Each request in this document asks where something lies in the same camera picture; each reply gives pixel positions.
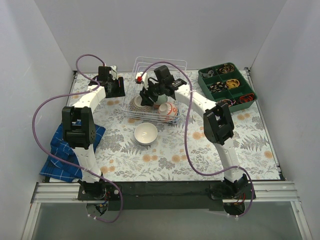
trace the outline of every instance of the white wire dish rack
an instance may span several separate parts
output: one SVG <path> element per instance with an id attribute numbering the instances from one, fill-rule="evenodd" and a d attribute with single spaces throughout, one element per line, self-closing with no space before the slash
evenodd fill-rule
<path id="1" fill-rule="evenodd" d="M 128 87 L 126 88 L 125 99 L 122 104 L 122 110 L 125 112 L 128 118 L 132 119 L 140 119 L 152 122 L 160 122 L 160 123 L 168 123 L 168 124 L 177 124 L 180 116 L 181 116 L 181 104 L 180 102 L 174 100 L 172 97 L 168 97 L 167 102 L 173 103 L 177 107 L 177 115 L 168 117 L 167 115 L 161 115 L 158 113 L 158 109 L 156 107 L 135 107 L 134 99 L 139 96 L 140 91 L 143 88 L 143 84 L 137 84 L 135 82 L 135 78 L 137 73 L 143 72 L 149 65 L 166 61 L 172 63 L 179 67 L 181 70 L 186 71 L 187 62 L 184 60 L 173 60 L 173 59 L 162 59 L 162 58 L 152 58 L 152 57 L 144 57 L 139 56 L 135 59 L 134 67 L 131 74 L 131 79 Z M 174 76 L 174 79 L 183 79 L 186 81 L 183 74 L 178 71 L 174 66 L 166 63 L 158 63 L 152 67 L 150 67 L 147 71 L 148 76 L 152 78 L 156 78 L 154 70 L 160 66 L 166 65 L 170 70 L 171 74 Z"/>

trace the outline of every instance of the tabletop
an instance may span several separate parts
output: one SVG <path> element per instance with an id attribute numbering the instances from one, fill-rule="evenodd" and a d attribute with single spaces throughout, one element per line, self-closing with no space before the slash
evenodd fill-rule
<path id="1" fill-rule="evenodd" d="M 187 70 L 193 88 L 203 95 L 198 85 L 198 71 Z M 119 73 L 128 87 L 131 73 Z M 73 93 L 83 92 L 89 80 L 78 75 Z M 73 105 L 81 95 L 72 96 Z M 142 120 L 128 118 L 122 111 L 125 97 L 105 98 L 93 113 L 94 123 L 105 127 L 95 157 L 103 176 L 111 181 L 203 181 L 223 180 L 224 175 L 201 176 L 189 166 L 185 147 L 184 129 L 187 106 L 181 104 L 181 117 L 177 124 L 152 122 L 158 137 L 152 145 L 142 146 L 134 137 L 135 128 Z M 238 161 L 253 180 L 280 179 L 269 139 L 257 104 L 231 114 L 234 122 L 234 147 Z M 203 131 L 203 120 L 193 110 L 188 122 L 187 145 L 193 165 L 203 173 L 222 170 L 222 164 L 214 145 Z"/>

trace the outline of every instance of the green organizer tray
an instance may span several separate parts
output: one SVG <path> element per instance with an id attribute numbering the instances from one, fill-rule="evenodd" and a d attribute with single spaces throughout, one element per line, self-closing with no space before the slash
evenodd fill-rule
<path id="1" fill-rule="evenodd" d="M 234 66 L 234 71 L 228 72 L 228 73 L 222 73 L 219 74 L 219 69 L 224 66 L 224 64 L 230 64 Z M 213 70 L 214 76 L 209 77 L 209 78 L 202 78 L 200 73 L 207 74 L 208 71 Z M 209 90 L 209 87 L 216 83 L 216 82 L 226 82 L 229 79 L 238 79 L 240 82 L 240 86 L 233 88 L 233 89 L 226 89 L 220 92 L 216 93 L 211 93 Z M 223 64 L 215 65 L 215 66 L 210 66 L 206 68 L 202 68 L 198 71 L 198 83 L 206 96 L 209 100 L 218 102 L 223 99 L 230 99 L 230 100 L 238 100 L 241 96 L 253 93 L 255 96 L 255 99 L 253 101 L 237 104 L 234 106 L 230 106 L 229 110 L 231 113 L 240 111 L 243 109 L 249 108 L 255 100 L 257 100 L 257 95 L 256 93 L 252 90 L 250 87 L 249 83 L 245 80 L 245 78 L 242 76 L 242 74 L 239 72 L 238 68 L 231 62 L 226 62 Z"/>

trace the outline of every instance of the towel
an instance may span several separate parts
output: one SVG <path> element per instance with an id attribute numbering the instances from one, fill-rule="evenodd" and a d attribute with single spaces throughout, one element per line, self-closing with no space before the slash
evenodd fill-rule
<path id="1" fill-rule="evenodd" d="M 96 137 L 93 143 L 93 150 L 96 152 L 97 146 L 100 143 L 102 136 L 105 133 L 105 128 L 102 126 L 95 125 Z M 59 125 L 56 132 L 51 140 L 51 154 L 66 160 L 70 163 L 79 165 L 78 159 L 69 144 L 63 139 L 62 124 Z M 81 179 L 82 171 L 81 169 L 71 166 L 69 164 L 63 163 L 51 156 L 48 156 L 46 162 L 40 172 L 41 175 L 51 177 L 54 179 L 59 179 L 68 183 L 71 183 L 73 179 Z"/>

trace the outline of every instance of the gray wall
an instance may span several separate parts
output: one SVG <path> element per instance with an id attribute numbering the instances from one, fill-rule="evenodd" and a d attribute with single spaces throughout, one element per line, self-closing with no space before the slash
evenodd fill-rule
<path id="1" fill-rule="evenodd" d="M 252 66 L 252 80 L 285 176 L 320 239 L 320 1 L 288 0 Z"/>
<path id="2" fill-rule="evenodd" d="M 34 0 L 0 1 L 0 239 L 22 236 L 47 156 L 32 136 L 34 111 L 70 89 L 72 71 Z M 49 149 L 66 99 L 48 104 L 36 129 Z"/>
<path id="3" fill-rule="evenodd" d="M 35 0 L 66 60 L 131 71 L 136 57 L 250 67 L 286 0 Z M 83 65 L 96 72 L 95 60 Z"/>

